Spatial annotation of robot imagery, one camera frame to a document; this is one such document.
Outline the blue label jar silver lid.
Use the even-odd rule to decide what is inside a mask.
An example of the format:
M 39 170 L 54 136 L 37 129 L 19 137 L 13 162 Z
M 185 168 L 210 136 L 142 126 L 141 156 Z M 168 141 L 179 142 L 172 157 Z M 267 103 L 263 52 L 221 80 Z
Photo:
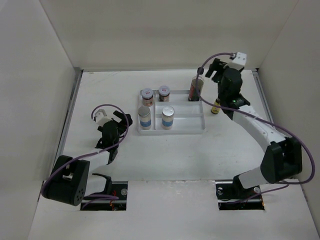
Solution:
M 139 124 L 143 130 L 149 130 L 152 126 L 151 111 L 147 106 L 138 109 Z

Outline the orange spice jar white lid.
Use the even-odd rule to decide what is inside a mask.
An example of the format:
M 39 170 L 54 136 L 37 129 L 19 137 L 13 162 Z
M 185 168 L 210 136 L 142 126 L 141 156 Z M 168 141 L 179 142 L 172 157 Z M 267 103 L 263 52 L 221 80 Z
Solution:
M 151 88 L 144 88 L 141 92 L 142 104 L 151 107 L 154 103 L 154 92 Z

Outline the dark soy sauce bottle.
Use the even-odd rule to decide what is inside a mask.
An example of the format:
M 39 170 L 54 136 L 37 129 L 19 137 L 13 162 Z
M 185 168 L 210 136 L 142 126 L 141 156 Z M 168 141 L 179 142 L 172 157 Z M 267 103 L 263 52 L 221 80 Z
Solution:
M 188 100 L 190 102 L 198 102 L 200 100 L 200 95 L 204 86 L 204 79 L 202 77 L 203 73 L 204 68 L 199 67 L 197 69 L 197 75 L 191 81 L 188 95 Z

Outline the dark spice jar white lid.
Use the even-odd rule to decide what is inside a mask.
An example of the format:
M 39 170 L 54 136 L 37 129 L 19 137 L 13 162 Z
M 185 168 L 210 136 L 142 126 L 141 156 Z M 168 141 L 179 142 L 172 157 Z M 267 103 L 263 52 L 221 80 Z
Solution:
M 169 102 L 170 101 L 170 88 L 167 85 L 162 85 L 158 89 L 158 99 L 160 102 Z

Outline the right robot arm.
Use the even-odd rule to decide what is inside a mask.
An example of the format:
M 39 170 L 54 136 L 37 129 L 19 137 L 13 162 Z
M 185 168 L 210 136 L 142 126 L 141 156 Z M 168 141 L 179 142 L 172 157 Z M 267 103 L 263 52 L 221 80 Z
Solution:
M 224 189 L 228 199 L 245 199 L 259 185 L 276 184 L 299 174 L 303 169 L 302 145 L 293 135 L 285 136 L 271 122 L 260 118 L 241 94 L 246 59 L 233 55 L 230 60 L 215 58 L 205 76 L 217 83 L 223 113 L 246 130 L 264 152 L 260 166 L 236 175 Z

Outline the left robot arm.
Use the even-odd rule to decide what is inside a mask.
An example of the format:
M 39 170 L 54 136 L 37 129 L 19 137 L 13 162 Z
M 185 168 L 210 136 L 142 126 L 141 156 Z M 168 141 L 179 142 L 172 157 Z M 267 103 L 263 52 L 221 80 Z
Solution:
M 232 179 L 247 170 L 249 136 L 224 114 L 210 118 L 201 135 L 157 135 L 160 115 L 139 135 L 141 90 L 163 82 L 184 90 L 190 79 L 186 70 L 85 74 L 67 145 L 41 195 L 77 206 L 85 197 L 116 200 L 112 180 Z

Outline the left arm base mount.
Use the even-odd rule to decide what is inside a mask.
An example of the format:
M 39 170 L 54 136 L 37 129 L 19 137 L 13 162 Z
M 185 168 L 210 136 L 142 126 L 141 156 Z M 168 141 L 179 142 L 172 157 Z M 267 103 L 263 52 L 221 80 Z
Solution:
M 89 176 L 81 211 L 126 211 L 129 183 L 113 181 L 110 176 L 94 173 Z

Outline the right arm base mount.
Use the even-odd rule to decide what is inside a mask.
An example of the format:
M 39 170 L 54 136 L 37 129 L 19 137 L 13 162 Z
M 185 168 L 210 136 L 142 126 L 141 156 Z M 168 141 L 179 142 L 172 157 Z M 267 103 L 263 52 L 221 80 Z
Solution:
M 260 186 L 236 190 L 232 181 L 216 181 L 216 197 L 220 211 L 264 210 Z

